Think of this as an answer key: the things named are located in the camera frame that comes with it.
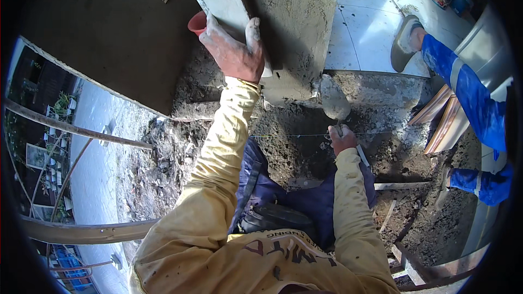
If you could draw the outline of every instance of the dirt ground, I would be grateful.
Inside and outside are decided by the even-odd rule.
[[[218,101],[224,87],[221,71],[202,46],[194,47],[193,57],[179,81],[174,111],[186,103]],[[469,128],[452,150],[424,155],[423,149],[437,124],[407,126],[416,104],[398,107],[355,101],[345,122],[357,134],[377,183],[430,182],[425,188],[378,191],[378,203],[373,209],[379,228],[392,200],[396,199],[392,217],[382,233],[389,258],[393,258],[391,245],[401,235],[402,244],[430,266],[461,256],[477,202],[474,194],[452,189],[443,210],[435,211],[443,165],[452,163],[454,167],[478,169],[481,147]],[[314,107],[314,100],[308,106]],[[283,108],[264,107],[261,99],[255,112],[257,118],[251,119],[249,134],[265,153],[273,180],[287,187],[291,177],[322,180],[332,171],[335,157],[327,127],[335,121],[322,109],[292,102]],[[159,218],[173,209],[211,124],[210,121],[150,122],[144,140],[153,143],[156,149],[139,151],[133,156],[127,166],[129,181],[122,187],[127,195],[129,220]],[[410,230],[401,234],[410,221],[414,221]],[[128,259],[139,242],[124,246]],[[396,281],[410,283],[408,276]]]

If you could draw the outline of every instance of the red plastic cup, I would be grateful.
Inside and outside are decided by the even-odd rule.
[[[198,12],[187,24],[187,29],[194,32],[196,36],[200,36],[207,29],[207,16],[204,11]]]

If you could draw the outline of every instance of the reflective stripe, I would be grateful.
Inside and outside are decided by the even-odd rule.
[[[456,58],[456,60],[452,63],[452,71],[450,72],[450,88],[454,91],[454,93],[456,93],[456,86],[458,85],[459,71],[463,65],[465,65],[465,63],[459,58]]]
[[[474,194],[479,197],[480,196],[480,190],[481,190],[481,175],[483,175],[483,172],[480,171],[478,173],[478,176],[476,177],[476,189],[474,189]]]

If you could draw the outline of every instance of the muddy boot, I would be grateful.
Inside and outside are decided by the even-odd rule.
[[[447,195],[450,191],[450,175],[452,175],[453,171],[454,168],[452,166],[447,166],[443,170],[443,180],[441,181],[441,189],[439,190],[438,198],[436,199],[436,202],[434,204],[435,209],[437,211],[443,209],[445,199],[447,198]]]
[[[418,17],[415,15],[405,17],[400,31],[392,43],[391,64],[392,68],[398,73],[403,72],[405,66],[417,51],[411,45],[411,33],[417,27],[423,29]]]

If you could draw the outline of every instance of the plant pot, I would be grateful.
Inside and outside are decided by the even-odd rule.
[[[69,99],[69,106],[68,106],[69,109],[75,109],[76,108],[76,100],[73,99],[73,98],[70,98]]]
[[[196,36],[200,36],[207,29],[207,16],[204,11],[200,11],[190,19],[187,24],[187,29],[194,32]]]

